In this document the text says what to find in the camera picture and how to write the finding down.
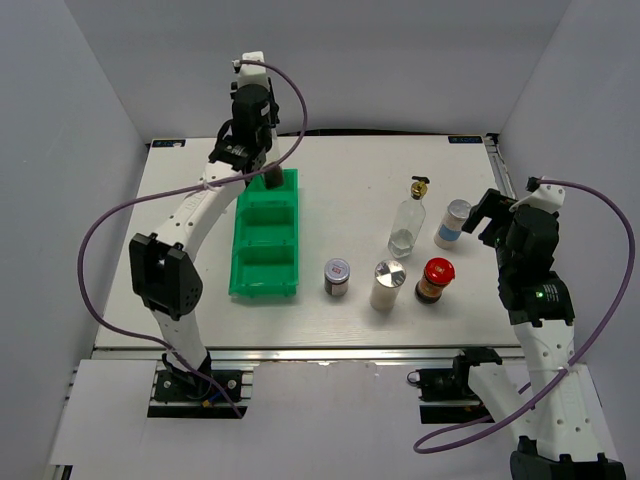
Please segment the glass bottle with dark residue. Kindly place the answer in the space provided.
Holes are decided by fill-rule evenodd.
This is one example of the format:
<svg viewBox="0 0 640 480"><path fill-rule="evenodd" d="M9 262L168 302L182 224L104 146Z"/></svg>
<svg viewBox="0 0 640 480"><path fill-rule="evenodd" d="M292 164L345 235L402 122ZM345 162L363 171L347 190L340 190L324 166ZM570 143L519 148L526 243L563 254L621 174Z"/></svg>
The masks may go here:
<svg viewBox="0 0 640 480"><path fill-rule="evenodd" d="M284 174L281 167L276 166L268 170L264 175L264 185L267 190L280 188L284 185Z"/></svg>

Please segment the clear glass oil bottle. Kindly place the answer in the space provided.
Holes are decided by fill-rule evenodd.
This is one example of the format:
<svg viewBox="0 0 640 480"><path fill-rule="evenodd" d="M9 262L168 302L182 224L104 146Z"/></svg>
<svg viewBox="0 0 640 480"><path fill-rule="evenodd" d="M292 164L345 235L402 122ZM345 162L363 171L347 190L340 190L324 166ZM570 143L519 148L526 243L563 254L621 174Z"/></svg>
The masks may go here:
<svg viewBox="0 0 640 480"><path fill-rule="evenodd" d="M397 209L388 240L388 250L396 259L412 253L426 217L423 198L430 180L426 176L412 176L411 179L409 197Z"/></svg>

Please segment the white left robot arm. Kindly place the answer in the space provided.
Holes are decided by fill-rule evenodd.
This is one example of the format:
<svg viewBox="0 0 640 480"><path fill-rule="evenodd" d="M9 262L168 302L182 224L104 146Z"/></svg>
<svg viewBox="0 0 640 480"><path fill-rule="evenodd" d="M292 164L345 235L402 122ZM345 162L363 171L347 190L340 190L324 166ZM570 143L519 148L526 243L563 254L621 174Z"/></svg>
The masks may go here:
<svg viewBox="0 0 640 480"><path fill-rule="evenodd" d="M201 183L177 210L148 235L129 243L134 293L171 345L163 364L188 398L211 390L210 355L195 317L203 282L194 265L204 239L226 208L249 184L240 177L262 169L273 147L278 106L266 84L239 86L231 94L232 118L218 132Z"/></svg>

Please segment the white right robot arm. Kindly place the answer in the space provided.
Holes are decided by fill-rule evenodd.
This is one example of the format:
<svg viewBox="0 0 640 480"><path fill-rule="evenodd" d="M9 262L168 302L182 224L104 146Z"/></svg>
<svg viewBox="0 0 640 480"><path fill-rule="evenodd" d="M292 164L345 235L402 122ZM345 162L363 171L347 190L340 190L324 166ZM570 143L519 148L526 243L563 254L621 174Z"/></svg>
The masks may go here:
<svg viewBox="0 0 640 480"><path fill-rule="evenodd" d="M568 287L552 269L563 201L563 189L552 185L522 201L490 189L462 227L471 233L489 221L479 239L496 253L499 297L524 353L531 399L510 384L488 349L455 369L451 384L463 398L478 396L511 434L512 478L623 479L623 464L608 458L597 436L572 362L575 313Z"/></svg>

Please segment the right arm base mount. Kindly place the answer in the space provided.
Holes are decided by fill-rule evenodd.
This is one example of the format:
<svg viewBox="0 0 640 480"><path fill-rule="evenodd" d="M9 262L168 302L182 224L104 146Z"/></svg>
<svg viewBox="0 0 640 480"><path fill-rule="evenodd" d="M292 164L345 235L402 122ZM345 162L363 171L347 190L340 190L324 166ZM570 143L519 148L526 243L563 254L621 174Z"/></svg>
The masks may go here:
<svg viewBox="0 0 640 480"><path fill-rule="evenodd" d="M464 348L448 368L423 368L409 372L407 383L419 390L420 420L424 425L492 423L484 403L468 385L472 367L501 365L502 358L488 347Z"/></svg>

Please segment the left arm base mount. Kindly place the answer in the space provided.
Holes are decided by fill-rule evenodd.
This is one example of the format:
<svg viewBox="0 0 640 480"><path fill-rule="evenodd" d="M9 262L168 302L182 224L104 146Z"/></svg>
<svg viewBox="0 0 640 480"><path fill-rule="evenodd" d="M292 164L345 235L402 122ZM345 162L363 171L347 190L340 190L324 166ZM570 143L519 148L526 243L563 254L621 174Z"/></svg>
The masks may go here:
<svg viewBox="0 0 640 480"><path fill-rule="evenodd" d="M201 379L189 382L187 377L176 376L158 362L147 417L241 419L252 395L253 372L241 368L213 368L210 374L220 388Z"/></svg>

